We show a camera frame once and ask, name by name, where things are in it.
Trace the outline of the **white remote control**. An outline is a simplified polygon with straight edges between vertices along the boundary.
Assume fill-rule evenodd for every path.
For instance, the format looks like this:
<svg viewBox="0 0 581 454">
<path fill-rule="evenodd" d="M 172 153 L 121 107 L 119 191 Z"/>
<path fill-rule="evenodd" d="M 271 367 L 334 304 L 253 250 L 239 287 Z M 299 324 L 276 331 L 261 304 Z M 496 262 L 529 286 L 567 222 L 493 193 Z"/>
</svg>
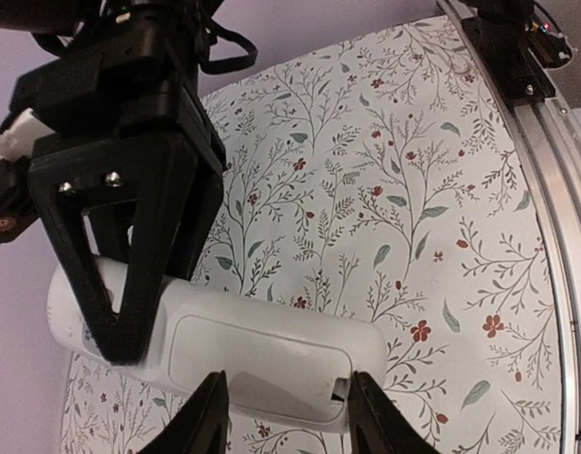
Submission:
<svg viewBox="0 0 581 454">
<path fill-rule="evenodd" d="M 354 373 L 386 376 L 374 324 L 280 306 L 168 278 L 144 358 L 117 371 L 187 397 L 225 372 L 233 413 L 322 432 L 348 425 Z"/>
</svg>

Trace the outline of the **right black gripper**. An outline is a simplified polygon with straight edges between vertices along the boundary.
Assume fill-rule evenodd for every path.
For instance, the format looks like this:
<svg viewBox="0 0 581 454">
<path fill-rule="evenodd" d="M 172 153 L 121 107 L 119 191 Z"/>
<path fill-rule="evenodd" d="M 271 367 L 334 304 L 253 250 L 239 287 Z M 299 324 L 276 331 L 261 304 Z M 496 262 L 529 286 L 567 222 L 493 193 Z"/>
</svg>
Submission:
<svg viewBox="0 0 581 454">
<path fill-rule="evenodd" d="M 80 168 L 81 149 L 178 131 L 204 172 L 220 175 L 225 149 L 197 96 L 209 40 L 184 23 L 109 24 L 15 83 L 10 109 L 50 131 L 32 144 L 28 174 Z"/>
</svg>

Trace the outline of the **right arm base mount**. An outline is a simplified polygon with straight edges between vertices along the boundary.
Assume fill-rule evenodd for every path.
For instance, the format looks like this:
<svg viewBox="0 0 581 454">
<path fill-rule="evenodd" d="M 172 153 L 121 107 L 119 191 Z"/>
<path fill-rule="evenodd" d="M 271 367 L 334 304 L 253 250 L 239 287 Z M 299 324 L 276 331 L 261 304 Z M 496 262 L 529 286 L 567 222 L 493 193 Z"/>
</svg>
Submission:
<svg viewBox="0 0 581 454">
<path fill-rule="evenodd" d="M 556 97 L 547 76 L 573 52 L 549 12 L 536 1 L 465 1 L 476 15 L 461 26 L 504 103 L 509 106 L 543 102 Z"/>
</svg>

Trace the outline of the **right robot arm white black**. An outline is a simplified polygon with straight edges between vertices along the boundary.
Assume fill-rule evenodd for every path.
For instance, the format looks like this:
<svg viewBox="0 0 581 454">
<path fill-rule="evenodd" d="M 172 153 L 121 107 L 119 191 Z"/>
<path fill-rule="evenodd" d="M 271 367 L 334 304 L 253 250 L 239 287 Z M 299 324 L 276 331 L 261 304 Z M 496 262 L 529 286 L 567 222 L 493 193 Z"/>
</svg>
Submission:
<svg viewBox="0 0 581 454">
<path fill-rule="evenodd" d="M 101 356 L 146 355 L 166 276 L 190 279 L 223 200 L 226 151 L 199 74 L 255 64 L 217 1 L 0 1 L 0 29 L 52 61 L 0 124 L 0 245 L 40 221 Z"/>
</svg>

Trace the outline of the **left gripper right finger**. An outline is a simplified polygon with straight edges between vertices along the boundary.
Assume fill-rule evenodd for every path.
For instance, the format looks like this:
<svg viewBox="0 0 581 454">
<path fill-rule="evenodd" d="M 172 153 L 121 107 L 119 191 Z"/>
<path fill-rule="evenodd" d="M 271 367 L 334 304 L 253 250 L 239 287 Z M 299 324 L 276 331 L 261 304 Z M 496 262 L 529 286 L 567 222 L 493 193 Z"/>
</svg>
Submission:
<svg viewBox="0 0 581 454">
<path fill-rule="evenodd" d="M 349 434 L 354 454 L 438 454 L 366 372 L 349 387 Z"/>
</svg>

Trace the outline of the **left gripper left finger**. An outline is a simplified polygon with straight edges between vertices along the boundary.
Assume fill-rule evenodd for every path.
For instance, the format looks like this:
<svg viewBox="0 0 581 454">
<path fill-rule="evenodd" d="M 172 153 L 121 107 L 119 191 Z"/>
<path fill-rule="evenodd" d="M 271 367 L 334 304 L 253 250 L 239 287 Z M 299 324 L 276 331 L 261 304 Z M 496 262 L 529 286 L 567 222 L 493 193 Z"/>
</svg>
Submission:
<svg viewBox="0 0 581 454">
<path fill-rule="evenodd" d="M 212 372 L 141 454 L 227 452 L 229 392 L 224 371 Z"/>
</svg>

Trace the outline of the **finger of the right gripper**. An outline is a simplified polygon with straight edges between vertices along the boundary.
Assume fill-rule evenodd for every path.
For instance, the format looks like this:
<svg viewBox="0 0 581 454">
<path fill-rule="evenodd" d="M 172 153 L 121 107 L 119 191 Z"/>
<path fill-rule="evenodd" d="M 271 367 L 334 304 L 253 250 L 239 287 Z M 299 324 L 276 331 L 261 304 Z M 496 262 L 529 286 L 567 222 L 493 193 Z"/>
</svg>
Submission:
<svg viewBox="0 0 581 454">
<path fill-rule="evenodd" d="M 222 198 L 222 176 L 200 162 L 194 171 L 183 215 L 171 247 L 166 275 L 191 280 L 220 210 Z"/>
<path fill-rule="evenodd" d="M 127 137 L 79 156 L 80 168 L 28 174 L 31 196 L 99 353 L 136 364 L 198 157 L 182 134 Z"/>
</svg>

